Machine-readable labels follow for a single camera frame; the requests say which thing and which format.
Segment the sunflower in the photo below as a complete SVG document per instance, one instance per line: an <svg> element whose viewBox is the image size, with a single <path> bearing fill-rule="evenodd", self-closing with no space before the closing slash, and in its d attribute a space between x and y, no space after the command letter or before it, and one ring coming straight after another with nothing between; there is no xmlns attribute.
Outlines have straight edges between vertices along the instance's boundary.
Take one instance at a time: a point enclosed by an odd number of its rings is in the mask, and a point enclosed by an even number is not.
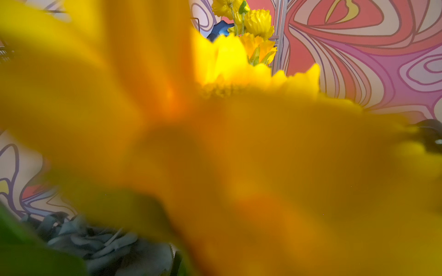
<svg viewBox="0 0 442 276"><path fill-rule="evenodd" d="M202 276L439 276L442 157L399 117L252 66L187 1L1 2L1 125L104 224Z"/></svg>

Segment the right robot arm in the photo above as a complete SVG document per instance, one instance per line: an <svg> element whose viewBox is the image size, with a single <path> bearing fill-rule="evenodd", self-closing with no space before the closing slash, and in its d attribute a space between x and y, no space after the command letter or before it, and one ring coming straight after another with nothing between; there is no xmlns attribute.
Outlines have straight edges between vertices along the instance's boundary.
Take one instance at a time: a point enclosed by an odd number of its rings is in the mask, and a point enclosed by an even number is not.
<svg viewBox="0 0 442 276"><path fill-rule="evenodd" d="M428 152L442 153L442 123L427 119L414 124L419 129L420 140Z"/></svg>

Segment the tall yellow flower sprig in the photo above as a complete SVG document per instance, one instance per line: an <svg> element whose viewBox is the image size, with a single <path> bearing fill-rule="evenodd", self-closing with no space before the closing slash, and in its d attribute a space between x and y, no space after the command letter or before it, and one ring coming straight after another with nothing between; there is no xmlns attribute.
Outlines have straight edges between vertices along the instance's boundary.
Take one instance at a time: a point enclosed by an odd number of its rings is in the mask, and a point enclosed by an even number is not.
<svg viewBox="0 0 442 276"><path fill-rule="evenodd" d="M253 10L247 1L214 1L211 8L215 16L234 24L229 35L239 37L250 64L269 66L274 61L277 46L271 40L275 27L269 10Z"/></svg>

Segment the grey blue rose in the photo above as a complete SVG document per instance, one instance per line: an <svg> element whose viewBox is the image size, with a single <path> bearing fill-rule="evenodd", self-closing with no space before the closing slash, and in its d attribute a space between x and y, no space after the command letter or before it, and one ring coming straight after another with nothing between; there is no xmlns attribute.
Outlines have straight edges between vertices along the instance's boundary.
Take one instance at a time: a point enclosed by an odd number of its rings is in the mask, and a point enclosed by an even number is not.
<svg viewBox="0 0 442 276"><path fill-rule="evenodd" d="M64 212L21 222L51 249L83 259L91 276L168 276L174 254L168 243L151 242L123 229L94 227Z"/></svg>

